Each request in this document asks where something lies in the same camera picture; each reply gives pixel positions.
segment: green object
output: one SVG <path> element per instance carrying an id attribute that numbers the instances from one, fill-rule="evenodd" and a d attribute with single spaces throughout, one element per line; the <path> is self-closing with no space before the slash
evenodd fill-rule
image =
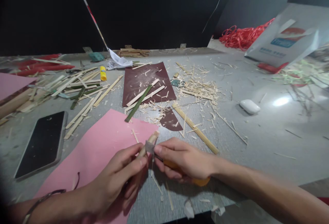
<path id="1" fill-rule="evenodd" d="M 99 52 L 91 52 L 89 53 L 89 57 L 92 58 L 93 62 L 99 62 L 104 60 L 104 56 Z"/>
<path id="2" fill-rule="evenodd" d="M 171 85 L 175 86 L 175 87 L 184 87 L 185 82 L 184 81 L 180 81 L 177 79 L 171 80 Z"/>
<path id="3" fill-rule="evenodd" d="M 141 104 L 142 100 L 145 98 L 145 96 L 148 94 L 148 92 L 150 91 L 150 89 L 152 88 L 152 84 L 150 84 L 147 89 L 145 90 L 145 92 L 143 93 L 143 95 L 138 99 L 136 105 L 134 106 L 134 108 L 131 110 L 131 112 L 129 113 L 128 117 L 124 120 L 125 122 L 129 123 L 131 117 L 134 115 L 134 113 L 137 111 L 139 105 Z"/>
<path id="4" fill-rule="evenodd" d="M 96 89 L 93 89 L 93 90 L 89 90 L 89 91 L 86 91 L 84 94 L 91 94 L 91 93 L 93 93 L 93 92 L 95 92 L 95 91 L 97 91 L 97 90 L 100 90 L 100 89 L 102 89 L 103 87 L 98 87 L 98 88 L 96 88 Z M 75 95 L 75 96 L 72 96 L 72 97 L 70 97 L 70 100 L 73 100 L 73 99 L 77 99 L 77 98 L 79 98 L 79 95 Z"/>
<path id="5" fill-rule="evenodd" d="M 86 84 L 86 85 L 87 85 L 87 87 L 89 87 L 89 86 L 93 86 L 93 85 L 100 86 L 99 83 L 95 83 L 95 84 Z M 80 89 L 80 88 L 82 88 L 82 87 L 83 87 L 83 85 L 72 86 L 72 87 L 69 87 L 69 88 L 70 88 L 70 89 Z"/>
<path id="6" fill-rule="evenodd" d="M 85 87 L 82 87 L 80 92 L 78 93 L 78 98 L 76 98 L 74 100 L 74 102 L 72 103 L 72 106 L 70 107 L 71 110 L 73 110 L 75 108 L 75 106 L 78 104 L 79 98 L 81 98 L 81 96 L 83 95 L 83 92 L 85 91 Z"/>

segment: glue stick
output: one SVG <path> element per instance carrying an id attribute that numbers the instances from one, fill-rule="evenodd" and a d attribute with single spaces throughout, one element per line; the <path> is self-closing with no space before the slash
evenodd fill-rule
<path id="1" fill-rule="evenodd" d="M 106 72 L 105 72 L 105 67 L 104 66 L 100 67 L 100 79 L 102 81 L 106 81 Z"/>

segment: hand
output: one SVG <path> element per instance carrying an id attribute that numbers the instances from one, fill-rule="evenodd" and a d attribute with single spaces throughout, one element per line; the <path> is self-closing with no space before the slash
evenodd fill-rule
<path id="1" fill-rule="evenodd" d="M 215 172 L 213 161 L 216 156 L 202 152 L 175 137 L 155 146 L 154 152 L 162 159 L 176 163 L 188 176 L 183 176 L 182 173 L 172 170 L 155 158 L 160 171 L 179 182 L 189 182 L 191 178 L 206 179 Z"/>
<path id="2" fill-rule="evenodd" d="M 145 168 L 147 158 L 135 159 L 136 154 L 143 148 L 143 144 L 138 143 L 126 149 L 118 151 L 104 170 L 84 188 L 85 199 L 88 212 L 91 214 L 103 214 L 114 200 L 118 197 L 122 187 L 131 178 L 130 186 L 139 177 L 139 172 Z M 138 187 L 125 194 L 123 209 L 125 210 L 131 200 L 138 192 Z"/>

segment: pink paper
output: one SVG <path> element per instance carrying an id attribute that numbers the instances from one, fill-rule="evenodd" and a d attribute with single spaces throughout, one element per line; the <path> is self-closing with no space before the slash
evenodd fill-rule
<path id="1" fill-rule="evenodd" d="M 99 175 L 116 152 L 136 144 L 134 135 L 131 134 L 132 129 L 136 132 L 138 141 L 143 144 L 158 130 L 156 125 L 135 118 L 131 119 L 132 123 L 126 123 L 126 117 L 110 109 L 86 132 L 71 154 L 49 175 L 35 197 L 42 197 L 58 189 L 72 190 L 77 182 L 78 172 L 78 187 L 88 184 Z M 127 223 L 130 210 L 123 213 L 118 202 L 112 204 L 106 221 L 102 223 Z"/>
<path id="2" fill-rule="evenodd" d="M 37 78 L 0 73 L 0 101 L 29 85 Z"/>

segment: black phone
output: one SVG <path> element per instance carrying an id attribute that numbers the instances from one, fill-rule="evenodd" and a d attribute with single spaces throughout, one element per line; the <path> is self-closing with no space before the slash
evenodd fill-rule
<path id="1" fill-rule="evenodd" d="M 16 170 L 15 179 L 27 178 L 60 161 L 67 117 L 68 113 L 62 111 L 38 119 Z"/>

